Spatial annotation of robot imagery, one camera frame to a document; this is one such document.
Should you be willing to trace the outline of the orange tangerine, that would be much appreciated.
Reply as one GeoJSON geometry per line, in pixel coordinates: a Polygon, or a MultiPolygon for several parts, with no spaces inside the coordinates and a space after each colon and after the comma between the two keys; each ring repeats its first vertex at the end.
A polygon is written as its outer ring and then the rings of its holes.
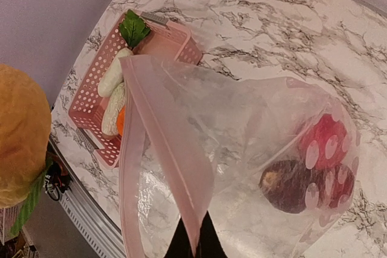
{"type": "Polygon", "coordinates": [[[122,107],[121,111],[117,116],[117,130],[120,136],[123,135],[124,125],[125,125],[125,106],[122,107]]]}

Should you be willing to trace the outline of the red apple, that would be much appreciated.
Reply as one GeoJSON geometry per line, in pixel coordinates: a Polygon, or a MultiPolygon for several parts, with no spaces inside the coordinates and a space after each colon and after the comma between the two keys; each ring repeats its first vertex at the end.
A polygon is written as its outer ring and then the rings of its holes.
{"type": "Polygon", "coordinates": [[[307,169],[325,170],[336,167],[345,158],[342,149],[347,130],[341,121],[334,121],[331,114],[324,114],[309,128],[298,143],[300,156],[307,169]]]}

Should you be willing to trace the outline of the clear zip top bag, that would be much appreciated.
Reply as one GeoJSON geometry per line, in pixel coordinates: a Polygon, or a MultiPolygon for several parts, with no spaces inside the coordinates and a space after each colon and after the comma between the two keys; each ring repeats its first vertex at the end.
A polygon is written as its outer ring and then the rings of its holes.
{"type": "Polygon", "coordinates": [[[361,136],[343,104],[292,77],[232,80],[152,56],[120,61],[127,104],[120,148],[122,236],[128,257],[162,257],[182,219],[195,256],[209,212],[229,257],[299,257],[350,207],[274,208],[259,182],[275,161],[298,160],[298,143],[324,114],[341,121],[347,149],[339,164],[356,180],[361,136]]]}

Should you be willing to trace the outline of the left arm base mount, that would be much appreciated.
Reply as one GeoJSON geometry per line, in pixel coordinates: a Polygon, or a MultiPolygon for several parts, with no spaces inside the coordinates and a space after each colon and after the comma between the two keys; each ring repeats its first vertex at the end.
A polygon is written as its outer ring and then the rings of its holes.
{"type": "Polygon", "coordinates": [[[47,171],[44,179],[45,193],[53,200],[60,201],[61,195],[70,187],[71,177],[61,159],[53,154],[47,153],[47,171]]]}

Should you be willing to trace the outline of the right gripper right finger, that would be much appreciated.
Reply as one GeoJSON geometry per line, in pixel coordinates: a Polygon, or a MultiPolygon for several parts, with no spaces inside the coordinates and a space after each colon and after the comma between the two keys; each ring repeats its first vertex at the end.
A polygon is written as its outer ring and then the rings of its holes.
{"type": "Polygon", "coordinates": [[[195,257],[227,258],[215,231],[209,212],[206,213],[200,229],[200,239],[195,257]]]}

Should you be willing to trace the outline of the white radish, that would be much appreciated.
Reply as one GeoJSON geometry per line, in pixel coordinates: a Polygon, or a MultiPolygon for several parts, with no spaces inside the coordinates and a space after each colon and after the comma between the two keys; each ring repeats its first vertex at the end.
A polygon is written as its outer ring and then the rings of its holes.
{"type": "Polygon", "coordinates": [[[133,52],[129,48],[123,48],[116,54],[106,73],[103,75],[99,82],[99,85],[97,87],[97,92],[99,96],[103,98],[110,97],[115,88],[120,83],[122,83],[123,73],[120,64],[120,58],[132,55],[133,52]]]}

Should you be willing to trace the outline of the red strawberry fruit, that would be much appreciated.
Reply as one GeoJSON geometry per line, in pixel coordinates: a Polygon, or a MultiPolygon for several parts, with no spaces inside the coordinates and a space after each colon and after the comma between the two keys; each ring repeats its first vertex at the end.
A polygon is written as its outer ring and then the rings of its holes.
{"type": "Polygon", "coordinates": [[[352,195],[354,174],[348,166],[339,164],[331,169],[318,170],[315,183],[319,189],[317,206],[337,208],[352,195]]]}

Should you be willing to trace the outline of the dark purple beet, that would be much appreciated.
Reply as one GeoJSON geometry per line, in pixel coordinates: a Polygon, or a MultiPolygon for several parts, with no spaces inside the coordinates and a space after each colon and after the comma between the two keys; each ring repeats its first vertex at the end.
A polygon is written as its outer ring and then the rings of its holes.
{"type": "Polygon", "coordinates": [[[298,214],[306,209],[307,187],[318,183],[321,173],[298,160],[280,160],[268,165],[259,182],[261,191],[274,208],[298,214]]]}

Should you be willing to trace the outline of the green lettuce leaf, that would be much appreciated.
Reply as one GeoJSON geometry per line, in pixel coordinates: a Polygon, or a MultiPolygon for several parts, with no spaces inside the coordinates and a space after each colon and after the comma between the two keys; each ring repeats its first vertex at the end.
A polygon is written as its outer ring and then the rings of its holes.
{"type": "Polygon", "coordinates": [[[124,19],[119,23],[119,32],[128,48],[134,49],[151,33],[151,29],[139,15],[128,10],[124,19]]]}

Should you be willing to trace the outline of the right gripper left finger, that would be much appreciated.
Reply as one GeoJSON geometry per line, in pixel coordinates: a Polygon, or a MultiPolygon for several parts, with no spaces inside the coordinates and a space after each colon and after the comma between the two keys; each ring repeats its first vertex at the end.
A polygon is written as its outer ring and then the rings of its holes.
{"type": "Polygon", "coordinates": [[[182,219],[179,220],[165,258],[193,258],[190,242],[182,219]]]}

